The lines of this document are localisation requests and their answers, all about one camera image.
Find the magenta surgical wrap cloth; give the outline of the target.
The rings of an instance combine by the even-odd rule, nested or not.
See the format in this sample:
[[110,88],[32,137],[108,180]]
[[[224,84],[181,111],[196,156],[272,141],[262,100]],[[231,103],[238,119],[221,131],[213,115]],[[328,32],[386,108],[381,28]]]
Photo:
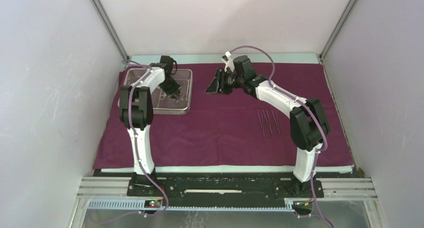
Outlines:
[[[169,166],[292,166],[297,149],[288,118],[241,89],[229,95],[207,94],[218,64],[185,64],[193,72],[190,109],[184,115],[154,115],[150,127],[152,159],[158,167]],[[351,166],[354,161],[320,64],[255,63],[257,74],[272,75],[278,86],[306,99],[321,101],[329,122],[328,148],[319,167]],[[263,111],[267,110],[273,134]],[[278,134],[272,111],[279,120]],[[262,114],[263,137],[258,112]]]

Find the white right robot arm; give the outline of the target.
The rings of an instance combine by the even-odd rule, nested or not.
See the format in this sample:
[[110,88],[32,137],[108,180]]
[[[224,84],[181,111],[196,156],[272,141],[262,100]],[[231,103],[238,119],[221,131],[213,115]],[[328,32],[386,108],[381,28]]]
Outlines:
[[318,155],[328,148],[330,131],[327,116],[321,102],[316,98],[299,97],[274,83],[271,77],[259,75],[246,56],[232,58],[227,52],[222,56],[224,68],[218,68],[209,94],[230,94],[242,89],[251,97],[273,106],[289,118],[290,136],[297,147],[291,192],[304,197],[311,190],[309,181],[316,174]]

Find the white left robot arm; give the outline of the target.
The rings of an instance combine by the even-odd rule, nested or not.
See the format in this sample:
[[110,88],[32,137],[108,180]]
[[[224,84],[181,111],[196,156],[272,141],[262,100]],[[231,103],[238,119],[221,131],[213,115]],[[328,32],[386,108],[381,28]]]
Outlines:
[[134,170],[131,180],[139,185],[145,196],[158,190],[154,177],[155,165],[151,154],[150,128],[154,118],[152,92],[160,88],[172,99],[179,99],[181,86],[174,80],[173,68],[177,62],[170,56],[161,56],[158,63],[146,66],[145,73],[119,91],[119,118],[130,136]]

